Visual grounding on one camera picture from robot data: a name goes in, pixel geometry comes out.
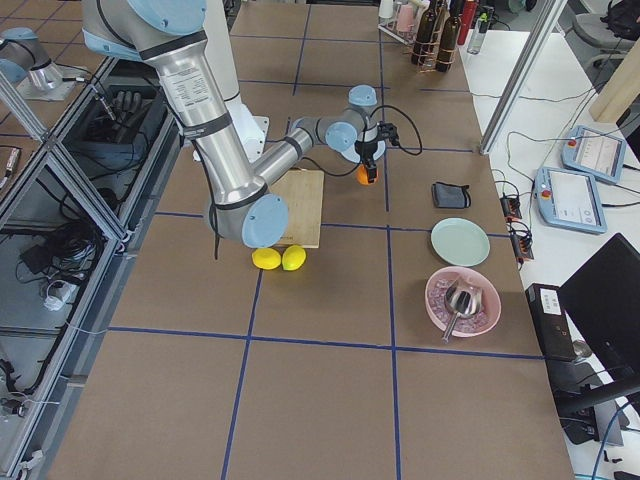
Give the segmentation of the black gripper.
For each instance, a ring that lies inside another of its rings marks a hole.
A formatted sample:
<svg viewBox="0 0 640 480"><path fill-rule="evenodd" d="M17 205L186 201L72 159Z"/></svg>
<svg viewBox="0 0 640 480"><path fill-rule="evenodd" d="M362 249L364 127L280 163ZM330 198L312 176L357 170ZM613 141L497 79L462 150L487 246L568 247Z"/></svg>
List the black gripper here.
<svg viewBox="0 0 640 480"><path fill-rule="evenodd" d="M379 134L370 130L362 134L362 138L354 143L357 162L363 164L366 182L374 184L377 181L376 152L378 151Z"/></svg>

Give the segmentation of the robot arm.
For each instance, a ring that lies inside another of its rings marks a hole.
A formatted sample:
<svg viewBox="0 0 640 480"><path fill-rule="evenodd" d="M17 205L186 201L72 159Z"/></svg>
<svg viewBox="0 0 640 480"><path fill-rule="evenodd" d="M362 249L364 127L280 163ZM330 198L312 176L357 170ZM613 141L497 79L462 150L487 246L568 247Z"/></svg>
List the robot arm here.
<svg viewBox="0 0 640 480"><path fill-rule="evenodd" d="M261 155L246 152L230 107L241 102L225 10L220 1L85 1L86 46L153 67L184 137L201 159L210 190L208 221L219 237L271 247L288 207L269 188L317 145L359 155L367 182L382 151L373 120L375 90L358 85L334 117L303 117Z"/></svg>
<svg viewBox="0 0 640 480"><path fill-rule="evenodd" d="M75 85L42 46L36 33L15 27L1 33L1 72L27 100L62 101Z"/></svg>

